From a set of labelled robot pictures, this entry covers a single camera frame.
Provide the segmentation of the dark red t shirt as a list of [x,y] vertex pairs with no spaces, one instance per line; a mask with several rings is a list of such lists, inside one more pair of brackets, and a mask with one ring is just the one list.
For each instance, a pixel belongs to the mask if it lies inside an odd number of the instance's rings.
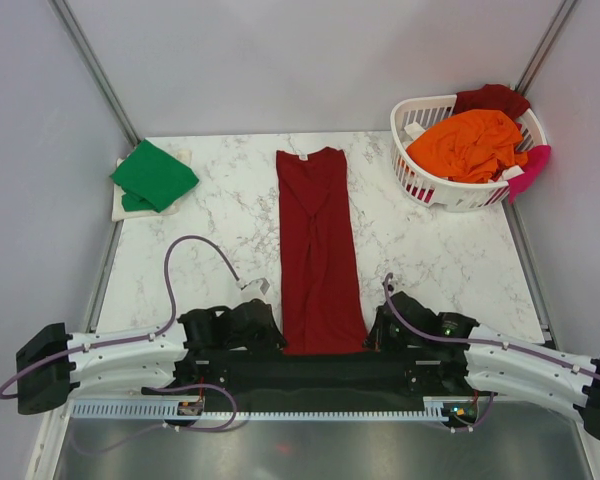
[[276,172],[285,353],[359,353],[367,329],[345,153],[331,147],[306,157],[278,151]]

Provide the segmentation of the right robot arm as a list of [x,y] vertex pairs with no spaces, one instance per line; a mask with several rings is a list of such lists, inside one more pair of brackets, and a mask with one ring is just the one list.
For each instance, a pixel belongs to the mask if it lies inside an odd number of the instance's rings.
[[460,313],[435,313],[402,291],[386,292],[364,345],[425,351],[440,361],[445,391],[469,387],[533,403],[581,423],[600,441],[600,355],[516,340]]

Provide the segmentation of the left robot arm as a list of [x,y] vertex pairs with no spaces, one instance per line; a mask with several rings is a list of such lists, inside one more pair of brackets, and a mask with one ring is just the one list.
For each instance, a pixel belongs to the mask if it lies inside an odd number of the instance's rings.
[[35,415],[72,397],[120,392],[198,396],[210,377],[205,354],[279,352],[286,345],[271,306],[260,299],[193,309],[169,328],[69,334],[64,324],[51,324],[16,354],[17,411]]

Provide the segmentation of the white laundry basket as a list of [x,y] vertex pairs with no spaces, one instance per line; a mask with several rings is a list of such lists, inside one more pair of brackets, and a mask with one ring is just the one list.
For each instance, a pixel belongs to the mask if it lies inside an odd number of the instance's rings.
[[468,212],[512,202],[551,155],[530,102],[504,85],[407,99],[390,120],[394,174],[425,207]]

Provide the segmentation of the folded white cloth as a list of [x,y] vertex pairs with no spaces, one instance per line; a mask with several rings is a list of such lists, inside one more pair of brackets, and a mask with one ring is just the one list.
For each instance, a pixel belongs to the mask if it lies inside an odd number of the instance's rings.
[[[190,149],[168,149],[167,152],[176,158],[180,163],[191,166],[192,151]],[[181,197],[176,200],[171,206],[162,212],[156,212],[154,210],[138,210],[138,211],[126,211],[123,208],[122,197],[123,190],[116,184],[113,184],[113,201],[112,201],[112,213],[111,220],[113,222],[129,220],[134,218],[145,218],[145,217],[158,217],[158,216],[170,216],[179,212],[185,197]]]

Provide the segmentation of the folded green t shirt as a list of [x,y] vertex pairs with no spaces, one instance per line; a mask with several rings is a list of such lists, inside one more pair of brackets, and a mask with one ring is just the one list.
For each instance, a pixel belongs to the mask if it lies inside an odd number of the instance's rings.
[[138,144],[111,179],[122,189],[125,212],[162,213],[199,183],[189,166],[148,140]]

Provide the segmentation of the orange t shirt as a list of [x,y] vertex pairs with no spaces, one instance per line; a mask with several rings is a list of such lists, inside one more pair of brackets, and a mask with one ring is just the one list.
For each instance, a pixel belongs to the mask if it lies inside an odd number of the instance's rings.
[[431,175],[482,184],[526,164],[526,153],[516,151],[522,141],[520,127],[504,113],[474,109],[429,128],[407,147],[406,153]]

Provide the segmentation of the pink garment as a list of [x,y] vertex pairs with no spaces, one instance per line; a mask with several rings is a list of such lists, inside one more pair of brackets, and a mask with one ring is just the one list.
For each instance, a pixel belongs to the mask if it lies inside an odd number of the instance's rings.
[[507,181],[509,185],[509,203],[528,190],[537,177],[544,171],[549,163],[552,148],[549,145],[538,145],[526,152],[527,162],[521,168],[522,173]]

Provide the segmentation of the dark red shirt in basket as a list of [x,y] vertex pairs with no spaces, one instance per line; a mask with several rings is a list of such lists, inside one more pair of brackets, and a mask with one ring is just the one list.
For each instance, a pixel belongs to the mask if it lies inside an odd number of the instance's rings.
[[456,94],[454,114],[474,109],[497,110],[511,120],[521,117],[531,107],[522,95],[501,84],[485,84],[476,90],[467,90]]

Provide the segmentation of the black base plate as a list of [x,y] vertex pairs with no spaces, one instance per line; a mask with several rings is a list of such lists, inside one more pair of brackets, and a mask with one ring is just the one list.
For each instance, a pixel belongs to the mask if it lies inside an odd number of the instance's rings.
[[246,350],[205,354],[204,391],[215,407],[289,407],[293,410],[413,409],[427,397],[488,397],[458,383],[425,351],[374,351],[340,355],[286,355]]

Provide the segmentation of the right aluminium frame post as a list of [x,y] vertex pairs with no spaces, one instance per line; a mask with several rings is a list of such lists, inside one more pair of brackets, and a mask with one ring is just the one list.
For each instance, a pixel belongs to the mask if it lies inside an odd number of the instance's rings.
[[517,93],[523,96],[528,94],[543,65],[546,63],[553,48],[559,41],[560,36],[580,4],[580,0],[562,0],[559,3],[556,12],[552,16],[546,30],[541,36],[533,54],[516,83],[515,91]]

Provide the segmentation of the aluminium frame post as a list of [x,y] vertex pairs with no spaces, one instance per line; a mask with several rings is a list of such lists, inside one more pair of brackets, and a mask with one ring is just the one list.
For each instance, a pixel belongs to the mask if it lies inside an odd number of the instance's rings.
[[553,48],[559,41],[560,36],[580,4],[580,0],[562,0],[559,3],[556,12],[552,16],[546,30],[541,36],[533,54],[516,83],[515,91],[517,93],[523,96],[528,94],[543,65],[546,63]]
[[48,3],[81,58],[117,126],[128,143],[136,146],[140,143],[141,136],[125,111],[70,3],[66,0],[49,0]]

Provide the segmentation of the left aluminium frame post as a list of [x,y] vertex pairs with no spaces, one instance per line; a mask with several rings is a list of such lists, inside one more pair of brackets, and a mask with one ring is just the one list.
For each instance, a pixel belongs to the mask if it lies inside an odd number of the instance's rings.
[[49,0],[48,3],[81,58],[117,126],[128,143],[136,146],[140,143],[141,136],[125,111],[70,3],[66,0]]

